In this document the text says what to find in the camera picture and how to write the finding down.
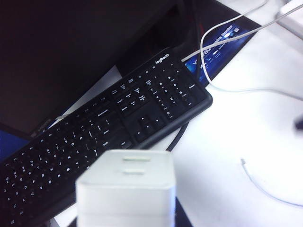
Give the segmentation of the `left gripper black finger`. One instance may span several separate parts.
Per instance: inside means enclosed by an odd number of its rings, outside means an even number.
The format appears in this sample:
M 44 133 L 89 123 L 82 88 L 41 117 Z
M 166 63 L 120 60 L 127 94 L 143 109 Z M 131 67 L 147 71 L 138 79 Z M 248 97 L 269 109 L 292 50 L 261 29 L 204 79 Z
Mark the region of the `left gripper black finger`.
M 190 227 L 190 221 L 179 201 L 176 201 L 175 227 Z

